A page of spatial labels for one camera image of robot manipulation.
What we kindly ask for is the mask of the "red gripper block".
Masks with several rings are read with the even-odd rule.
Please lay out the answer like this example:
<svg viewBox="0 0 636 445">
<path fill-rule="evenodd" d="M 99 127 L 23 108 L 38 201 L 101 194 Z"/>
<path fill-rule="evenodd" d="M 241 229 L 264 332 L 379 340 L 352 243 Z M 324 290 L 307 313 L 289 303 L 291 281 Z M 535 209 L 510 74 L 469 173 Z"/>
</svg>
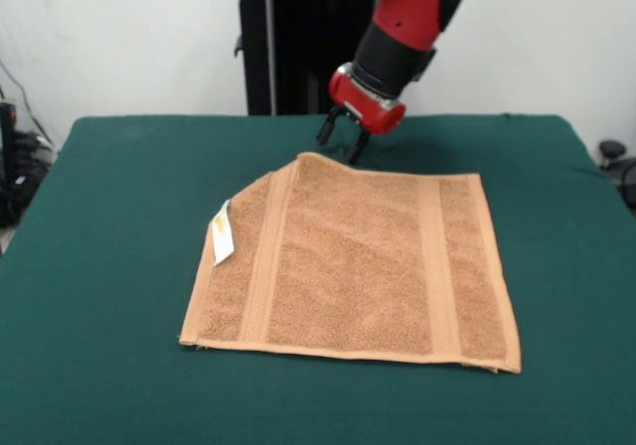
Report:
<svg viewBox="0 0 636 445">
<path fill-rule="evenodd" d="M 383 135 L 394 130 L 403 120 L 406 107 L 399 99 L 384 98 L 362 87 L 354 80 L 351 71 L 351 65 L 341 65 L 331 77 L 329 92 L 338 106 L 330 109 L 317 135 L 317 142 L 324 146 L 329 141 L 343 108 L 367 130 L 361 130 L 356 143 L 347 152 L 347 162 L 356 165 L 369 143 L 370 133 Z"/>
</svg>

